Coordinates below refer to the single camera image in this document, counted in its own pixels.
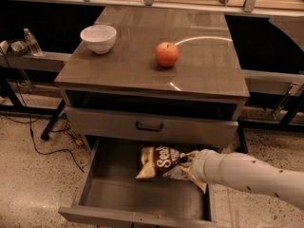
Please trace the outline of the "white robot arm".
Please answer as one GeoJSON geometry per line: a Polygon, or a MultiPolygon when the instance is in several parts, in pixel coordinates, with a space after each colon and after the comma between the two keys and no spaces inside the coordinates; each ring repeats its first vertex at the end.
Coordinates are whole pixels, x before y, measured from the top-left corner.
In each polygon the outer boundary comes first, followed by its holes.
{"type": "Polygon", "coordinates": [[[304,209],[304,173],[271,166],[242,153],[194,151],[180,169],[196,184],[220,184],[238,191],[267,195],[304,209]]]}

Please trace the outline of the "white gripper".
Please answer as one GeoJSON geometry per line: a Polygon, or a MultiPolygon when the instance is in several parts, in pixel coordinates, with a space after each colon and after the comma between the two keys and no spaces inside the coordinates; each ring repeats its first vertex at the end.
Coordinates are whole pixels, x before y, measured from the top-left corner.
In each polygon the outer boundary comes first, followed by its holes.
{"type": "Polygon", "coordinates": [[[213,150],[194,150],[181,154],[182,162],[192,162],[192,165],[183,163],[180,166],[182,174],[193,182],[203,193],[206,193],[207,183],[220,183],[220,162],[222,156],[213,150]]]}

